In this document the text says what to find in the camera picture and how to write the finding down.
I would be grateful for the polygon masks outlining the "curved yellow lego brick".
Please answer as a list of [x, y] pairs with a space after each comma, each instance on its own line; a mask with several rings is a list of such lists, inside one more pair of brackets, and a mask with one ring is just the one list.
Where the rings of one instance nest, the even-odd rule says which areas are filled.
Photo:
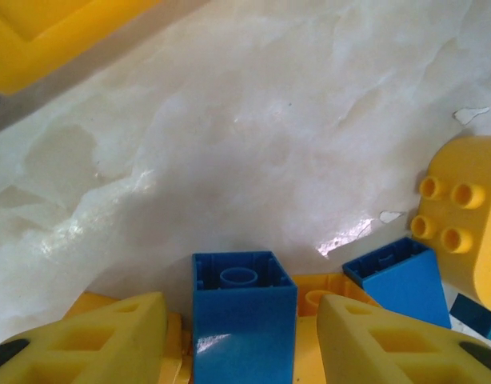
[[491, 136], [464, 136], [434, 155], [410, 223], [442, 279], [491, 311]]

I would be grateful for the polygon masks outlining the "yellow plastic bin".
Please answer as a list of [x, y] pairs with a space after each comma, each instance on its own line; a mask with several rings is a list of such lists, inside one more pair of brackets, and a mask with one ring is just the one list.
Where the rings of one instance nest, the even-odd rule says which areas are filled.
[[157, 4], [208, 1], [0, 0], [0, 94], [34, 84]]

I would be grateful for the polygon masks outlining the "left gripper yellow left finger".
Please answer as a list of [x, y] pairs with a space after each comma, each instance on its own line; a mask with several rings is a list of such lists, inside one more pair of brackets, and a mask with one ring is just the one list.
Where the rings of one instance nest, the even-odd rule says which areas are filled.
[[158, 384], [167, 319], [153, 292], [16, 334], [0, 344], [0, 384]]

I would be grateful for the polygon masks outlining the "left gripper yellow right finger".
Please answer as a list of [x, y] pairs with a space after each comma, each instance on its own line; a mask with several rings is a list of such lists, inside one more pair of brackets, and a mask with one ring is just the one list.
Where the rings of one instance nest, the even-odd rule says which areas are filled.
[[317, 336], [327, 384], [491, 384], [490, 346], [352, 298], [321, 298]]

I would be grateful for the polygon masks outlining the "blue lego brick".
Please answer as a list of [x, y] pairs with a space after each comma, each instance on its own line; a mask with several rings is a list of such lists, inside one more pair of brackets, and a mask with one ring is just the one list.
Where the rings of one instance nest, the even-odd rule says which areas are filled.
[[342, 270], [385, 309], [451, 327], [436, 254], [422, 243], [400, 238], [346, 262]]
[[292, 384], [297, 286], [271, 251], [192, 257], [194, 384]]
[[472, 299], [459, 294], [450, 310], [450, 314], [484, 338], [491, 341], [491, 311]]

